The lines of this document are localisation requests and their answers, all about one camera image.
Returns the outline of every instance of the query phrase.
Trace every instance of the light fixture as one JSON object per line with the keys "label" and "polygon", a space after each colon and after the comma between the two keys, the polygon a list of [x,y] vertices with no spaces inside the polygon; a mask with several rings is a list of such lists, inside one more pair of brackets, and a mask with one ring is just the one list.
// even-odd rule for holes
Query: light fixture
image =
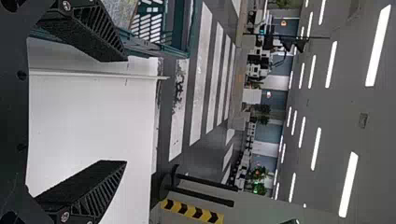
{"label": "light fixture", "polygon": [[294,135],[294,130],[296,127],[296,120],[297,120],[297,110],[294,111],[293,126],[291,127],[291,136]]}
{"label": "light fixture", "polygon": [[321,128],[317,130],[317,138],[315,139],[314,153],[312,154],[311,170],[315,171],[315,166],[317,165],[318,149],[320,145]]}
{"label": "light fixture", "polygon": [[285,153],[286,153],[286,143],[283,144],[282,158],[280,159],[281,164],[283,164],[283,161],[285,160]]}
{"label": "light fixture", "polygon": [[279,193],[279,183],[276,184],[275,200],[277,200],[277,194]]}
{"label": "light fixture", "polygon": [[277,179],[277,169],[275,170],[274,185],[276,184],[276,179]]}
{"label": "light fixture", "polygon": [[320,8],[319,25],[323,23],[324,9],[326,8],[326,0],[322,0],[322,6]]}
{"label": "light fixture", "polygon": [[308,89],[312,88],[312,81],[314,79],[315,65],[317,64],[317,55],[312,57],[311,73],[309,74]]}
{"label": "light fixture", "polygon": [[334,67],[334,59],[336,52],[337,52],[337,41],[334,41],[332,43],[332,52],[330,54],[329,68],[327,70],[326,89],[330,88],[330,83],[332,82],[332,68]]}
{"label": "light fixture", "polygon": [[305,70],[305,63],[301,65],[300,83],[298,84],[298,89],[301,89],[301,87],[303,86],[304,70]]}
{"label": "light fixture", "polygon": [[291,106],[289,107],[289,114],[288,114],[288,123],[287,123],[287,127],[289,128],[290,126],[290,117],[291,117]]}
{"label": "light fixture", "polygon": [[283,135],[280,136],[279,153],[282,150],[282,145],[283,145]]}
{"label": "light fixture", "polygon": [[312,19],[313,18],[314,18],[314,12],[311,12],[311,14],[309,14],[308,29],[306,31],[307,37],[311,36],[311,27],[312,27]]}
{"label": "light fixture", "polygon": [[301,38],[303,38],[304,36],[304,29],[305,29],[304,27],[301,28]]}
{"label": "light fixture", "polygon": [[390,16],[391,5],[384,7],[379,14],[378,25],[376,26],[375,40],[373,51],[370,59],[369,70],[367,72],[366,87],[373,87],[375,84],[376,74],[378,72],[379,61],[381,59],[382,48],[388,30],[388,21]]}
{"label": "light fixture", "polygon": [[291,84],[293,82],[293,71],[290,73],[290,80],[289,80],[289,90],[291,90]]}
{"label": "light fixture", "polygon": [[305,117],[303,117],[303,122],[301,124],[300,140],[298,141],[298,148],[301,148],[301,145],[303,144],[304,130],[305,130]]}
{"label": "light fixture", "polygon": [[289,203],[293,200],[294,194],[294,185],[296,183],[296,173],[293,174],[293,178],[291,179],[291,187],[290,187],[290,194],[289,194]]}
{"label": "light fixture", "polygon": [[341,197],[340,210],[338,216],[347,217],[347,209],[349,207],[350,195],[352,192],[353,181],[355,179],[356,168],[358,167],[359,156],[351,152],[349,157],[349,164],[346,170],[346,182],[344,184],[343,196]]}

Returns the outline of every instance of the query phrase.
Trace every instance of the white wall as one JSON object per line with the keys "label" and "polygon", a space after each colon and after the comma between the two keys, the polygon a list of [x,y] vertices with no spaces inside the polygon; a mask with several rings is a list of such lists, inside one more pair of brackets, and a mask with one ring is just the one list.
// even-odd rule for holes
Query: white wall
{"label": "white wall", "polygon": [[297,9],[271,9],[270,14],[275,18],[300,18],[301,10]]}
{"label": "white wall", "polygon": [[149,223],[156,60],[98,63],[70,46],[28,43],[30,193],[98,160],[128,161],[101,223]]}
{"label": "white wall", "polygon": [[255,105],[262,101],[262,90],[244,89],[243,102]]}
{"label": "white wall", "polygon": [[269,75],[261,84],[262,89],[275,90],[275,91],[287,91],[289,89],[290,77],[287,76],[274,76]]}
{"label": "white wall", "polygon": [[277,158],[279,144],[254,141],[252,153]]}

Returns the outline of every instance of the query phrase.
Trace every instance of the gray floor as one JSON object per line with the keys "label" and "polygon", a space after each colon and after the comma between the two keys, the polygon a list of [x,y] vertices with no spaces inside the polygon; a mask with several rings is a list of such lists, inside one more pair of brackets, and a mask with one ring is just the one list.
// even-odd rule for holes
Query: gray floor
{"label": "gray floor", "polygon": [[[352,15],[351,6],[361,9]],[[393,4],[388,33],[378,68],[375,86],[366,88],[368,71],[379,12]],[[393,134],[396,119],[396,22],[395,1],[346,0],[327,1],[324,22],[318,26],[321,0],[310,0],[303,7],[300,30],[306,27],[314,12],[311,35],[329,36],[331,40],[312,40],[306,52],[294,60],[295,79],[289,95],[291,105],[298,110],[296,133],[285,127],[287,151],[280,166],[279,199],[287,201],[293,173],[297,174],[293,203],[338,215],[351,151],[359,155],[358,169],[346,217],[346,223],[389,223],[396,218],[392,210],[396,202],[393,188]],[[325,80],[332,42],[338,41],[332,83],[325,89]],[[313,87],[307,88],[312,56],[317,64]],[[303,87],[298,89],[301,64],[305,63]],[[367,127],[359,127],[360,113],[368,113]],[[304,141],[298,148],[303,117],[306,117]],[[310,170],[317,128],[322,136],[317,168]]]}
{"label": "gray floor", "polygon": [[[205,99],[204,99],[204,113],[202,117],[202,133],[201,139],[195,144],[190,146],[190,134],[191,134],[191,116],[192,116],[192,104],[194,95],[195,85],[195,73],[197,66],[197,50],[198,40],[195,40],[191,48],[190,58],[190,72],[187,86],[187,102],[185,112],[185,123],[184,123],[184,134],[183,134],[183,145],[182,153],[178,155],[171,162],[169,158],[169,143],[171,138],[171,126],[172,126],[172,107],[176,93],[176,64],[177,61],[174,59],[164,59],[163,64],[163,75],[169,77],[168,80],[163,82],[161,86],[161,113],[159,121],[159,139],[158,139],[158,150],[157,150],[157,172],[152,176],[151,181],[151,204],[153,208],[158,202],[158,190],[161,183],[161,179],[164,174],[170,171],[174,164],[183,165],[189,172],[189,175],[201,177],[208,180],[220,182],[224,176],[226,169],[223,172],[223,158],[227,152],[227,149],[231,144],[234,144],[234,150],[241,149],[241,138],[242,134],[235,133],[234,138],[226,146],[226,134],[227,134],[227,120],[224,120],[220,126],[215,124],[215,128],[208,134],[205,133],[206,121],[207,121],[207,110],[210,93],[210,81],[212,74],[213,65],[213,54],[214,54],[214,42],[216,34],[217,22],[221,24],[224,29],[222,55],[224,54],[224,43],[226,35],[228,35],[232,42],[235,41],[237,15],[233,8],[231,0],[205,0],[206,5],[213,14],[212,26],[210,29],[211,40],[210,40],[210,51],[207,65],[207,76],[205,86]],[[222,75],[222,64],[220,65],[219,80]],[[217,107],[214,121],[217,120],[217,114],[219,109],[219,94],[217,97]],[[235,161],[237,153],[233,154],[231,161]]]}

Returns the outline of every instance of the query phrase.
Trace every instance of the green railing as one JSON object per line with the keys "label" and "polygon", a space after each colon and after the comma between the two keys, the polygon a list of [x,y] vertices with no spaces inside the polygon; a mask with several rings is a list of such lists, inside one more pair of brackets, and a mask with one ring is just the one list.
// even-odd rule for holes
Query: green railing
{"label": "green railing", "polygon": [[[175,9],[173,17],[171,15],[172,31],[166,31],[169,1],[173,1]],[[130,30],[119,28],[126,54],[143,58],[190,58],[190,43],[197,29],[197,1],[202,0],[140,0]],[[63,43],[60,38],[39,28],[33,29],[30,37]]]}

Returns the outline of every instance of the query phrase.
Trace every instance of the bolt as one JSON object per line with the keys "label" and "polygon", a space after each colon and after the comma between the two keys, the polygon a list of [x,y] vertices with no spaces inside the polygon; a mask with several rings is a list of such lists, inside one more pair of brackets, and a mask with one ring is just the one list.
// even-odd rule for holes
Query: bolt
{"label": "bolt", "polygon": [[70,218],[70,213],[65,212],[62,216],[61,216],[61,221],[62,223],[65,223],[67,220],[69,220]]}
{"label": "bolt", "polygon": [[25,72],[23,72],[23,71],[18,71],[17,77],[18,77],[21,81],[24,81],[24,80],[26,80],[26,78],[27,78],[27,74],[26,74]]}
{"label": "bolt", "polygon": [[65,11],[70,11],[72,9],[72,5],[70,5],[68,1],[63,1],[63,5]]}

